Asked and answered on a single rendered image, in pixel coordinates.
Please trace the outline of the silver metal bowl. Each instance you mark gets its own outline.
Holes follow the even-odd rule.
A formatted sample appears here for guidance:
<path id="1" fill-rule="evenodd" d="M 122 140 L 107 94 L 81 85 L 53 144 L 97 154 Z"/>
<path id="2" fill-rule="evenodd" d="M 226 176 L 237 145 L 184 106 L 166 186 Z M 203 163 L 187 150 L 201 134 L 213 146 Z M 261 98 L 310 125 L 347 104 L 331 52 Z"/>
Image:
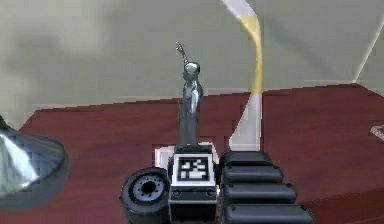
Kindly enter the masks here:
<path id="1" fill-rule="evenodd" d="M 0 115 L 0 210 L 29 210 L 48 203 L 63 189 L 69 171 L 62 143 L 15 130 Z"/>

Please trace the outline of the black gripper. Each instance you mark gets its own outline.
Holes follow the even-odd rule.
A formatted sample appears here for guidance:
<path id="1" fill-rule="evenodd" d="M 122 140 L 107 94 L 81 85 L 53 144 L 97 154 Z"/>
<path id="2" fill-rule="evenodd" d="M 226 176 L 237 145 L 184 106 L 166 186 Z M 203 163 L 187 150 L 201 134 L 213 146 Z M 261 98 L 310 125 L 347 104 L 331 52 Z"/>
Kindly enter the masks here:
<path id="1" fill-rule="evenodd" d="M 163 168 L 148 167 L 129 176 L 119 197 L 127 224 L 168 224 L 169 188 Z"/>

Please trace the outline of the white and yellow curved lamp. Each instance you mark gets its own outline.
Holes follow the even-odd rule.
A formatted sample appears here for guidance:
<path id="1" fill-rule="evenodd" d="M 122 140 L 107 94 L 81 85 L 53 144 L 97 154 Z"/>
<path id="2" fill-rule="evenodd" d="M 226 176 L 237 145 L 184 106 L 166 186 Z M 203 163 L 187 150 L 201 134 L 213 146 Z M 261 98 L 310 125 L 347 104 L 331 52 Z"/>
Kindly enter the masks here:
<path id="1" fill-rule="evenodd" d="M 255 45 L 255 73 L 250 96 L 235 131 L 229 139 L 232 151 L 260 151 L 262 136 L 263 47 L 260 21 L 246 0 L 221 0 L 247 31 Z"/>

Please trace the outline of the small grey flat object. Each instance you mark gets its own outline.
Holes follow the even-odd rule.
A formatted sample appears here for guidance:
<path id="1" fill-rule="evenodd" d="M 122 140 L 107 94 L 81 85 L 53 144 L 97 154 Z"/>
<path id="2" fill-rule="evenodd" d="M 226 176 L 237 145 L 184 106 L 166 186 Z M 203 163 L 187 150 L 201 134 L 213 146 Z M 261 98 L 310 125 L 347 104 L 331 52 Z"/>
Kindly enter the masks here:
<path id="1" fill-rule="evenodd" d="M 373 126 L 371 129 L 370 129 L 370 132 L 375 135 L 376 137 L 378 137 L 379 139 L 383 140 L 384 141 L 384 125 L 380 125 L 380 126 Z"/>

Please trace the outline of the silver statue on white base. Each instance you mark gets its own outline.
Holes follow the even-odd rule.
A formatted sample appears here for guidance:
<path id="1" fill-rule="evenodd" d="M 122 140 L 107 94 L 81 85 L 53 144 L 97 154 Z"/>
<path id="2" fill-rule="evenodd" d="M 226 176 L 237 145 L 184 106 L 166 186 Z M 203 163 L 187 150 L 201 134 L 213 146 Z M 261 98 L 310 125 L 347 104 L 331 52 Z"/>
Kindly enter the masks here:
<path id="1" fill-rule="evenodd" d="M 196 61 L 191 61 L 182 44 L 176 42 L 176 50 L 183 58 L 184 84 L 182 88 L 182 98 L 179 104 L 179 135 L 180 145 L 199 145 L 210 146 L 213 152 L 213 161 L 218 162 L 219 156 L 213 142 L 199 142 L 197 140 L 198 115 L 200 103 L 202 101 L 204 91 L 199 82 L 200 65 Z"/>

